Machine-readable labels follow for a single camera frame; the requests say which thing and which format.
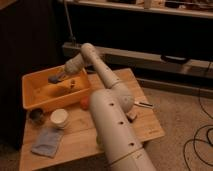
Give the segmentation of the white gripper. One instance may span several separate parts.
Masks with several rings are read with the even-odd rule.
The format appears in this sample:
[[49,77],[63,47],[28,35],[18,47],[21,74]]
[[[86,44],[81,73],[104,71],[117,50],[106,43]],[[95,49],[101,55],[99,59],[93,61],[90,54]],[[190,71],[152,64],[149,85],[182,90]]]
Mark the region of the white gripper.
[[85,61],[81,54],[69,59],[64,65],[64,72],[67,75],[78,74],[85,67]]

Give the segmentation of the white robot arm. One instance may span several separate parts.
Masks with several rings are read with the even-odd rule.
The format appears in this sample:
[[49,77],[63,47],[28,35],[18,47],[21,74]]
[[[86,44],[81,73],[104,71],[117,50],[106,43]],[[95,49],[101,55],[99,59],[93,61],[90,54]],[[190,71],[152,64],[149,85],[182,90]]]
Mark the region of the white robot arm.
[[111,171],[156,171],[126,117],[134,96],[98,50],[90,43],[82,44],[80,53],[65,63],[64,71],[74,75],[90,65],[105,86],[90,95],[89,110]]

